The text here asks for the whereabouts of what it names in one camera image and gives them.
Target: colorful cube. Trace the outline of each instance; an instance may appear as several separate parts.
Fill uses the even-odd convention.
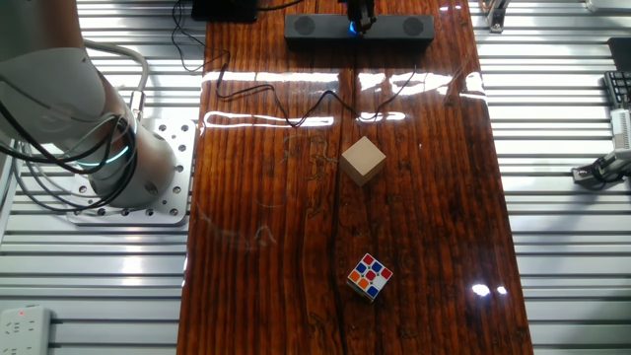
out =
[[[390,277],[392,277],[392,271],[367,253],[348,275],[346,283],[373,302]]]

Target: black speaker bar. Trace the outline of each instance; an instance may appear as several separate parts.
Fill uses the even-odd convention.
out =
[[[292,50],[315,46],[360,45],[420,53],[434,40],[434,18],[429,15],[379,15],[373,27],[357,34],[344,15],[287,15],[285,40]]]

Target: power strip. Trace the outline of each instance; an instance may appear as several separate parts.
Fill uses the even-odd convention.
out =
[[[46,355],[50,310],[42,306],[0,314],[0,355]]]

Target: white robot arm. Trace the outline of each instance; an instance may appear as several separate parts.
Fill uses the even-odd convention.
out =
[[[142,208],[173,179],[170,145],[135,119],[88,57],[75,1],[0,2],[0,104],[5,134],[33,144],[21,127],[68,155],[93,149],[115,129],[115,139],[77,161],[96,171],[88,178],[97,195],[122,189],[111,206]]]

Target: metal mounting plate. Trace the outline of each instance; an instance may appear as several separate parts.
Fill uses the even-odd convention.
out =
[[[70,222],[78,226],[176,226],[185,223],[197,125],[190,120],[172,119],[145,119],[143,124],[150,131],[161,135],[174,150],[175,166],[179,169],[169,188],[145,209],[107,206],[80,214],[67,213]],[[183,152],[179,149],[182,145],[185,147]],[[95,195],[88,180],[80,175],[75,175],[72,190],[86,196]],[[71,201],[79,204],[90,204],[91,200],[88,197],[71,198]]]

